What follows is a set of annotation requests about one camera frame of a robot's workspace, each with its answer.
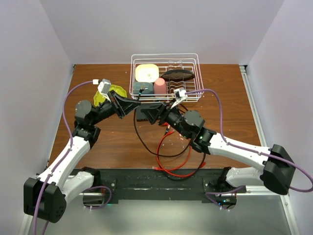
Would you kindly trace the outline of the black network switch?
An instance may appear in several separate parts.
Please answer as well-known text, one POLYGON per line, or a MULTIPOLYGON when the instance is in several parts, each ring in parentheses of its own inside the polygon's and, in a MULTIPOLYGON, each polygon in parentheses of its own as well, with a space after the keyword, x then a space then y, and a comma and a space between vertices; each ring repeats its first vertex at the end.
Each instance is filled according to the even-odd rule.
POLYGON ((152 108, 148 108, 148 107, 137 108, 136 120, 137 121, 149 121, 150 123, 152 123, 154 118, 153 118, 151 110, 152 110, 152 108))

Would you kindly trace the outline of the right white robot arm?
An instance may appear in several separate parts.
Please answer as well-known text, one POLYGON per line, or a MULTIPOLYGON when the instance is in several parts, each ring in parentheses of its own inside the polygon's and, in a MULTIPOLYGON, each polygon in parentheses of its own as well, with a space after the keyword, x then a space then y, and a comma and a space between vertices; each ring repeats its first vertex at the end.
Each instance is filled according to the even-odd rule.
POLYGON ((168 108, 161 103, 143 108, 141 113, 150 124, 168 123, 189 139, 197 152, 220 155, 246 164, 246 168, 229 167, 225 170, 218 180, 221 191, 230 192, 240 186, 265 186, 274 193, 288 194, 295 167, 284 147, 277 144, 271 148, 255 146, 223 137, 207 129, 204 119, 195 110, 181 114, 177 107, 168 108))

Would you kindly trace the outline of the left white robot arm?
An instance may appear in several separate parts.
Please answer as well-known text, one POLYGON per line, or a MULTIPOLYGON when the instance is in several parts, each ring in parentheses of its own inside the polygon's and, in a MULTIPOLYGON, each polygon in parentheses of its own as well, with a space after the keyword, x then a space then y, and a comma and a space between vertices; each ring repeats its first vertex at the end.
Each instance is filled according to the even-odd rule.
POLYGON ((43 173, 24 183, 24 213, 56 223, 80 193, 87 189, 98 191, 101 188, 98 170, 84 167, 72 179, 68 176, 97 142, 101 131, 96 127, 97 123, 112 115, 124 118, 139 106, 140 101, 122 97, 114 91, 110 91, 108 99, 98 106, 88 100, 79 101, 75 106, 74 130, 66 147, 43 173))

